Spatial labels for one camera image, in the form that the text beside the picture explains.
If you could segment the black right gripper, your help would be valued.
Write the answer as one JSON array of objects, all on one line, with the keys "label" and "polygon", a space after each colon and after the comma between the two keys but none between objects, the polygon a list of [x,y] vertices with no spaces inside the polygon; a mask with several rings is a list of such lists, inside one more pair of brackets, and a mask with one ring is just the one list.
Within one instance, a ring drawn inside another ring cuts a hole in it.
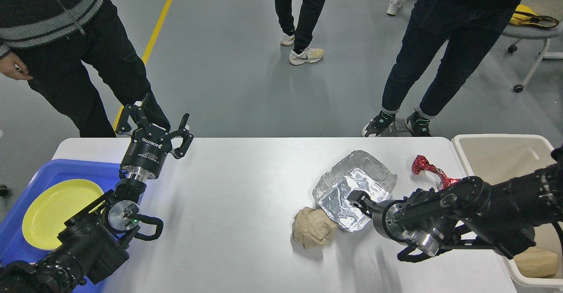
[{"label": "black right gripper", "polygon": [[347,200],[362,214],[372,219],[375,230],[382,237],[396,241],[398,243],[406,243],[403,237],[403,228],[395,221],[396,213],[401,213],[405,207],[405,200],[385,200],[374,202],[366,191],[352,190]]}]

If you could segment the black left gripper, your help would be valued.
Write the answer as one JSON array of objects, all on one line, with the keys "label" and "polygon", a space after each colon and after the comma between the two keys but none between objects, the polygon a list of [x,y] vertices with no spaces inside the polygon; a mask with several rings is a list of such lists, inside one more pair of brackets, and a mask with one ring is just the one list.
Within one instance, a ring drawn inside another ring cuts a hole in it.
[{"label": "black left gripper", "polygon": [[[132,136],[128,149],[120,164],[121,176],[140,173],[146,179],[157,179],[163,168],[168,153],[175,159],[185,157],[194,139],[190,133],[187,121],[189,113],[185,113],[179,128],[171,133],[148,122],[144,104],[151,98],[147,93],[142,101],[125,105],[118,115],[115,133],[117,135]],[[133,120],[137,129],[133,130],[129,124]],[[172,146],[172,140],[181,137],[178,147]]]}]

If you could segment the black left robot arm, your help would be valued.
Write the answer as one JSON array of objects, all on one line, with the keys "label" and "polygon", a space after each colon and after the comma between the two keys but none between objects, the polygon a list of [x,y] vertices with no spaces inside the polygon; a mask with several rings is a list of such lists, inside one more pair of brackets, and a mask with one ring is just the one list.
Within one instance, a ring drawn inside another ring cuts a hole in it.
[{"label": "black left robot arm", "polygon": [[184,114],[173,132],[150,123],[146,117],[147,94],[142,101],[125,105],[116,133],[137,129],[119,165],[119,181],[113,190],[97,197],[64,222],[58,233],[62,242],[34,264],[14,261],[1,267],[3,293],[70,293],[87,281],[97,284],[129,259],[130,241],[159,239],[163,221],[139,212],[139,198],[149,179],[157,179],[168,155],[183,158],[194,136]]}]

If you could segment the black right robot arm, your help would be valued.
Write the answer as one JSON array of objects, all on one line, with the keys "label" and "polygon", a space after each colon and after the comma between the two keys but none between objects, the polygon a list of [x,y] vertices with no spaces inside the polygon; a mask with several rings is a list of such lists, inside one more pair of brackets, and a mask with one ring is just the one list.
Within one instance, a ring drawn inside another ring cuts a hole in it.
[{"label": "black right robot arm", "polygon": [[453,249],[490,249],[512,259],[536,245],[535,227],[562,221],[562,148],[551,157],[554,164],[495,185],[469,176],[400,200],[376,202],[360,190],[348,200],[382,237],[406,246],[400,261],[417,263]]}]

